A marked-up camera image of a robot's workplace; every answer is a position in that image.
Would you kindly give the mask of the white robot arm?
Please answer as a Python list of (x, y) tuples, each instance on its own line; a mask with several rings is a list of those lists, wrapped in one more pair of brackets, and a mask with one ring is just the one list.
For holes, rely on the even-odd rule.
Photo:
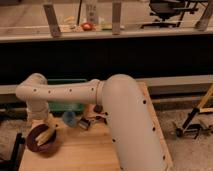
[(19, 84), (16, 96), (27, 104), (28, 118), (43, 120), (49, 129), (36, 141), (44, 144), (55, 131), (50, 101), (99, 104), (114, 142), (122, 171), (166, 171), (165, 154), (157, 134), (148, 100), (135, 79), (117, 74), (105, 81), (49, 85), (46, 78), (34, 73)]

